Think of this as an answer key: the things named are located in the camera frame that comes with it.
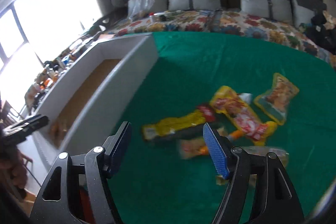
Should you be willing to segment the person's left hand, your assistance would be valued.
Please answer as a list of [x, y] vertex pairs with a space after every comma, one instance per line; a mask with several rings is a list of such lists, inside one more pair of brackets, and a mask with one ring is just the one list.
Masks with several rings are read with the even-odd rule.
[[15, 146], [1, 144], [1, 184], [18, 201], [26, 197], [27, 170], [22, 154]]

